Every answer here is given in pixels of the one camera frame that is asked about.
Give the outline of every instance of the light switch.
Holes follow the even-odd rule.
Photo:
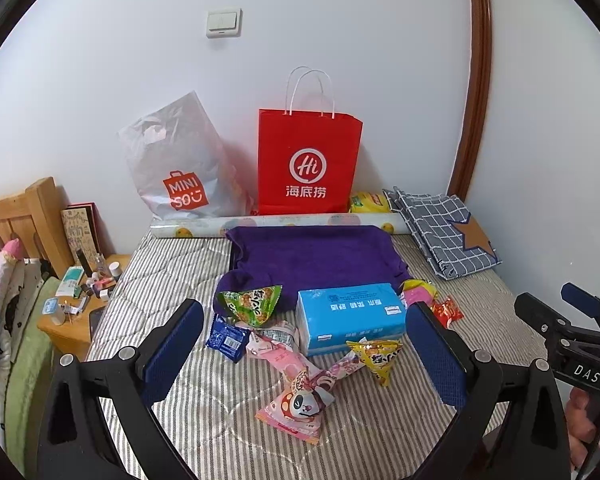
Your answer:
[[[240,33],[241,9],[210,10],[206,16],[206,36],[238,36]]]

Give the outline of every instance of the blue gripper pad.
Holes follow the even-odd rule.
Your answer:
[[[573,285],[573,283],[565,283],[560,291],[560,296],[586,316],[596,317],[600,315],[600,301],[598,298],[582,290],[579,286]]]
[[[415,305],[407,309],[406,329],[440,399],[460,410],[466,403],[466,375],[458,360]]]
[[[186,309],[186,311],[177,319],[171,331],[163,336],[162,343],[144,365],[144,389],[141,397],[146,406],[165,399],[202,332],[205,322],[202,305],[195,300],[185,300],[173,317],[180,314],[181,309]],[[168,330],[173,317],[164,326],[154,328],[154,331],[158,331],[160,334],[160,331]],[[154,331],[147,336],[145,342],[152,337]]]

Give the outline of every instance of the white plastic bag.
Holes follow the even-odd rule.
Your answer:
[[[244,216],[251,199],[195,92],[118,132],[138,194],[162,220]]]

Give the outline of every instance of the miniso shopping bag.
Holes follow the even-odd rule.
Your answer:
[[[260,110],[260,214],[347,211],[362,122],[347,114],[337,114],[335,99],[331,113],[293,110],[298,85],[312,72],[325,75],[331,83],[322,70],[308,70],[298,78],[289,110],[286,104],[285,110]]]
[[[162,220],[250,212],[251,199],[195,92],[118,136],[138,194]]]

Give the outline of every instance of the human hand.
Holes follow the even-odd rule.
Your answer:
[[[591,442],[596,434],[596,427],[587,417],[589,394],[579,388],[571,390],[569,401],[564,409],[569,431],[569,449],[571,469],[581,467],[587,456],[587,448],[583,442]]]

